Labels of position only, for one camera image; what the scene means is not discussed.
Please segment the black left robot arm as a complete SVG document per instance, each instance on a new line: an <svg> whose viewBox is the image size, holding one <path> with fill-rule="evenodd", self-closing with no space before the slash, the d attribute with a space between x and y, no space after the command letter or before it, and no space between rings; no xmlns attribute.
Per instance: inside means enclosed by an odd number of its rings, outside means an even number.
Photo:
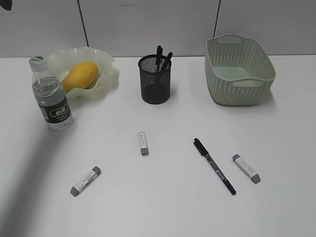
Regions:
<svg viewBox="0 0 316 237"><path fill-rule="evenodd" d="M12 0L0 0L0 6L6 11L12 10Z"/></svg>

